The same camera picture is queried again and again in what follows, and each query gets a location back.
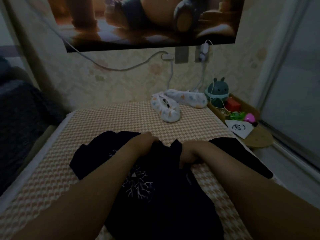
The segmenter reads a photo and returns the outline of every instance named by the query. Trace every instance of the white floor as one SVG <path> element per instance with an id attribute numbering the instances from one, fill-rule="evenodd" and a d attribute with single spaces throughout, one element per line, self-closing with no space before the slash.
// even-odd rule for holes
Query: white floor
<path id="1" fill-rule="evenodd" d="M 254 150 L 254 153 L 288 190 L 320 209 L 320 183 L 317 180 L 273 146 Z"/>

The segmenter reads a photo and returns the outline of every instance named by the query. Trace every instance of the person's right arm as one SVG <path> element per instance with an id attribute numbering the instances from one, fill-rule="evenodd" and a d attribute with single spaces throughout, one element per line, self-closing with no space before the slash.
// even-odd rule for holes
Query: person's right arm
<path id="1" fill-rule="evenodd" d="M 320 239 L 320 210 L 206 141 L 183 144 L 180 168 L 201 158 L 254 239 Z"/>

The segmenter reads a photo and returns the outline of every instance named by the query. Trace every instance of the white door frame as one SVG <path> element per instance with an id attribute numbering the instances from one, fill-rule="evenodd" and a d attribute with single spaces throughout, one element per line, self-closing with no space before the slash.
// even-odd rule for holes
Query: white door frame
<path id="1" fill-rule="evenodd" d="M 310 0 L 286 0 L 268 55 L 255 82 L 250 104 L 262 110 Z"/>

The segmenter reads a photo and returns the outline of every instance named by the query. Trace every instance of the red cube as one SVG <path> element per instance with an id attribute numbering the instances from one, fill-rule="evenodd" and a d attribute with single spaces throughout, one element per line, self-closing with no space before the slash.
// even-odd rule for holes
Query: red cube
<path id="1" fill-rule="evenodd" d="M 232 97 L 227 98 L 224 106 L 230 112 L 240 112 L 241 104 L 235 101 Z"/>

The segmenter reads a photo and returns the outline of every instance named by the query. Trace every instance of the blank wall plate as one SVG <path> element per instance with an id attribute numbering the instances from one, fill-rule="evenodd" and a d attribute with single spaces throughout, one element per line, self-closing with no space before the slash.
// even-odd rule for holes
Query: blank wall plate
<path id="1" fill-rule="evenodd" d="M 184 64 L 189 62 L 189 46 L 175 48 L 174 61 L 176 64 Z"/>
<path id="2" fill-rule="evenodd" d="M 201 48 L 201 45 L 198 45 L 195 47 L 195 59 L 194 59 L 194 62 L 195 63 L 200 63 L 201 60 L 200 60 L 200 48 Z M 204 56 L 205 56 L 205 61 L 207 61 L 209 59 L 209 53 L 206 53 Z"/>

